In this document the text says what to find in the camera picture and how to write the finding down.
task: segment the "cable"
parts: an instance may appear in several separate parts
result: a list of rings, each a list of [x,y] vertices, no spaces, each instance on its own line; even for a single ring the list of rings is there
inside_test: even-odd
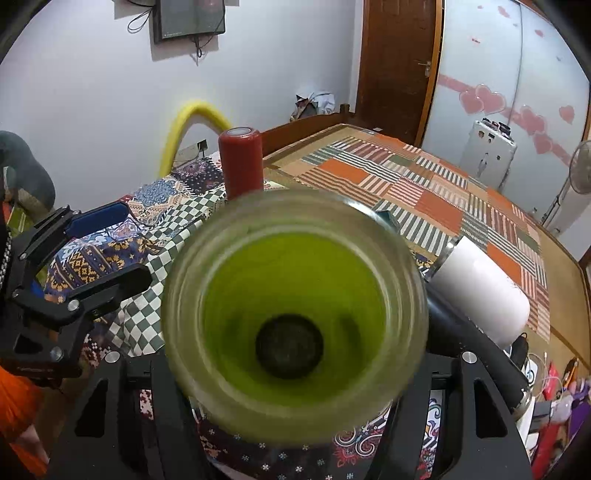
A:
[[[148,19],[150,18],[150,15],[151,15],[151,13],[152,13],[152,9],[153,9],[153,7],[149,7],[149,8],[148,8],[146,11],[144,11],[143,13],[140,13],[140,14],[139,14],[137,17],[135,17],[135,18],[134,18],[134,19],[133,19],[131,22],[129,22],[129,23],[127,24],[127,31],[128,31],[129,33],[137,33],[137,32],[139,32],[139,31],[140,31],[140,30],[141,30],[141,29],[144,27],[144,25],[146,24],[146,22],[148,21]],[[135,22],[135,21],[138,21],[140,18],[142,18],[142,17],[144,17],[144,16],[145,16],[145,20],[142,22],[142,24],[141,24],[139,27],[132,27],[132,26],[131,26],[131,24],[132,24],[133,22]]]
[[[217,35],[217,29],[220,28],[220,25],[222,25],[222,22],[226,18],[226,4],[224,2],[222,2],[222,5],[223,5],[222,17],[220,18],[220,21],[217,23],[216,28],[213,29],[213,33],[209,36],[209,39],[205,42],[205,44],[202,46],[199,45],[199,35],[195,35],[193,37],[193,43],[195,43],[195,48],[197,49],[197,58],[198,59],[203,57],[203,50],[202,49],[207,47],[209,42],[211,42],[213,40],[213,37],[215,37]]]
[[[544,367],[544,371],[545,371],[545,369],[546,369],[546,361],[545,361],[545,360],[542,360],[542,357],[540,357],[539,355],[536,355],[534,352],[530,352],[530,353],[528,353],[528,355],[527,355],[527,356],[530,356],[530,355],[531,355],[532,357],[534,357],[534,358],[537,358],[537,359],[540,361],[540,363],[541,363],[541,364],[542,364],[542,366]]]
[[[146,4],[139,4],[138,2],[134,2],[132,0],[127,0],[128,3],[132,4],[132,5],[136,5],[138,7],[147,7],[147,8],[154,8],[155,4],[152,5],[146,5]]]
[[[534,377],[535,377],[535,375],[534,375],[534,369],[531,368],[531,364],[535,364],[535,362],[533,362],[531,360],[531,358],[528,356],[527,357],[527,366],[525,367],[525,378],[527,379],[527,383],[530,386],[530,388],[532,388],[534,386],[534,384],[535,384],[535,381],[534,381]]]
[[[562,382],[562,379],[560,377],[555,377],[553,375],[549,376],[549,377],[544,377],[542,379],[542,389],[540,390],[540,392],[535,396],[536,400],[540,397],[540,395],[542,393],[544,393],[544,390],[546,389],[546,387],[548,386],[548,382],[549,380],[553,380],[556,379],[559,382]],[[564,395],[564,391],[560,394],[560,398],[562,398],[562,396]]]

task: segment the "red bottle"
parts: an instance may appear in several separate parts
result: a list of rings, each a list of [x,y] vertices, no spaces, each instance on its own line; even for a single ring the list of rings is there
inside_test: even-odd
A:
[[[228,200],[262,190],[262,137],[251,127],[226,130],[219,138],[220,159]]]

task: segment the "red object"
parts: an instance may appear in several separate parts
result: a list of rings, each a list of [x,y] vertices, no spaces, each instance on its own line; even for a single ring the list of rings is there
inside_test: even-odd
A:
[[[228,200],[262,190],[262,137],[258,130],[236,127],[219,138],[220,159]]]
[[[548,471],[559,428],[560,424],[549,423],[540,430],[538,448],[535,451],[535,458],[531,464],[531,472],[534,474],[534,480],[540,480]]]
[[[550,362],[550,368],[548,369],[548,376],[549,377],[557,377],[558,370],[554,366],[554,362]],[[546,400],[554,400],[554,390],[556,389],[556,385],[558,385],[558,380],[556,378],[548,379],[548,383],[546,384],[546,388],[542,390],[544,393],[544,398]]]
[[[38,478],[45,475],[47,465],[17,441],[33,424],[42,401],[43,391],[38,386],[28,378],[15,377],[0,367],[0,433],[21,462]]]

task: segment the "door handle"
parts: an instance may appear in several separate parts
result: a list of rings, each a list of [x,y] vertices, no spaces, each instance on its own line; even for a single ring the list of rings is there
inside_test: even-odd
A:
[[[428,60],[427,63],[418,61],[417,64],[423,65],[425,67],[425,77],[429,77],[429,75],[431,75],[431,60]]]

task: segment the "yellow hose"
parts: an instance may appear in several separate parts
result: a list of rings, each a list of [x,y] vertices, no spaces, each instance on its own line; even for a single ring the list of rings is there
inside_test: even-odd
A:
[[[228,119],[209,103],[195,100],[186,104],[174,119],[173,126],[171,127],[170,132],[168,132],[166,145],[164,146],[164,151],[162,153],[162,160],[160,161],[160,177],[165,177],[172,170],[174,157],[177,154],[178,145],[181,141],[181,135],[183,134],[183,128],[187,121],[193,115],[197,114],[207,118],[219,128],[220,133],[232,128],[232,124]]]

